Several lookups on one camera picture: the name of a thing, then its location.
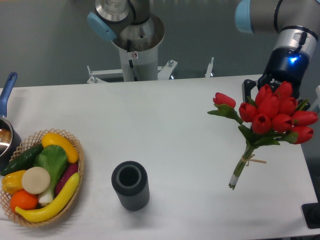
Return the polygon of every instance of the saucepan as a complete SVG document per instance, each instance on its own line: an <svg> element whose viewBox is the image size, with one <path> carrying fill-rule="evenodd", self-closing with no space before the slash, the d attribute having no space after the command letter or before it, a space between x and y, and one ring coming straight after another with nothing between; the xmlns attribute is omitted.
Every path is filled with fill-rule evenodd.
<svg viewBox="0 0 320 240"><path fill-rule="evenodd" d="M0 95L0 171L6 168L11 156L21 143L20 136L6 119L8 99L17 77L16 72L9 74Z"/></svg>

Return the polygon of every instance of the blue pan handle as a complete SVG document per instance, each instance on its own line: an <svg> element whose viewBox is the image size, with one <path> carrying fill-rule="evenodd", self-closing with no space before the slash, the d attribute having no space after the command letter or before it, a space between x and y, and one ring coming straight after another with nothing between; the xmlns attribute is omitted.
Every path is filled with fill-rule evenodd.
<svg viewBox="0 0 320 240"><path fill-rule="evenodd" d="M8 79L5 82L4 88L0 95L0 117L7 116L7 103L12 89L14 88L15 82L18 78L16 72L11 72Z"/></svg>

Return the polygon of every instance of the twine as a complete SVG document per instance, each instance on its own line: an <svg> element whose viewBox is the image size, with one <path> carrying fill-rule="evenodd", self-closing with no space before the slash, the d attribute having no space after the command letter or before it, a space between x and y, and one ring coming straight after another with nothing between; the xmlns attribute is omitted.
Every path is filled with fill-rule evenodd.
<svg viewBox="0 0 320 240"><path fill-rule="evenodd" d="M252 159L255 155L251 154L248 159L244 159L244 157L241 157L241 161L244 163L247 163L246 166L249 166L249 162L256 162L256 163L261 163L261 164L266 164L266 161L258 160L258 159Z"/></svg>

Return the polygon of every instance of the black cylinder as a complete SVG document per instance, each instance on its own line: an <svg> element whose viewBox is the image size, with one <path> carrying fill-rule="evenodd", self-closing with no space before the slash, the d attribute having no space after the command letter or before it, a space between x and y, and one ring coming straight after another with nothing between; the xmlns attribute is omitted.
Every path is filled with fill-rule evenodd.
<svg viewBox="0 0 320 240"><path fill-rule="evenodd" d="M140 163L125 161L119 164L112 173L111 183L126 209L137 211L147 205L150 198L148 175Z"/></svg>

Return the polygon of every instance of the red tulip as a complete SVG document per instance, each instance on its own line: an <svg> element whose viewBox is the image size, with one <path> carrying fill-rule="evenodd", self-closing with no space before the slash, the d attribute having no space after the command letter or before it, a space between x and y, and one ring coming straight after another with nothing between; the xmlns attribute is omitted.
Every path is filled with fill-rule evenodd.
<svg viewBox="0 0 320 240"><path fill-rule="evenodd" d="M292 85L290 82L283 81L280 86L274 91L273 95L278 96L279 100L284 100L291 97L293 93Z"/></svg>
<svg viewBox="0 0 320 240"><path fill-rule="evenodd" d="M252 119L252 130L257 134L265 134L271 129L271 120L264 114L258 114Z"/></svg>
<svg viewBox="0 0 320 240"><path fill-rule="evenodd" d="M239 113L243 121L251 123L252 119L258 114L258 109L248 102L243 102L239 107Z"/></svg>
<svg viewBox="0 0 320 240"><path fill-rule="evenodd" d="M265 84L263 87L260 88L257 95L255 96L255 105L257 107L263 102L265 98L268 98L272 95L271 87L268 84Z"/></svg>
<svg viewBox="0 0 320 240"><path fill-rule="evenodd" d="M302 144L309 141L314 134L314 130L308 126L293 126L290 132L298 133L298 138L293 144Z"/></svg>
<svg viewBox="0 0 320 240"><path fill-rule="evenodd" d="M318 121L318 115L314 111L295 111L292 119L295 126L308 126Z"/></svg>
<svg viewBox="0 0 320 240"><path fill-rule="evenodd" d="M229 97L221 92L217 92L215 94L215 98L213 98L213 102L218 105L227 104L228 106L232 107L233 109L236 106L236 101L234 99L232 99L231 97Z"/></svg>
<svg viewBox="0 0 320 240"><path fill-rule="evenodd" d="M258 107L258 112L266 115L270 119L273 119L278 114L279 105L278 97L270 96L261 102Z"/></svg>
<svg viewBox="0 0 320 240"><path fill-rule="evenodd" d="M288 97L280 101L279 114L292 115L298 106L298 102L294 97Z"/></svg>
<svg viewBox="0 0 320 240"><path fill-rule="evenodd" d="M290 130L293 125L292 118L286 114L278 114L271 120L271 123L272 129L279 133Z"/></svg>

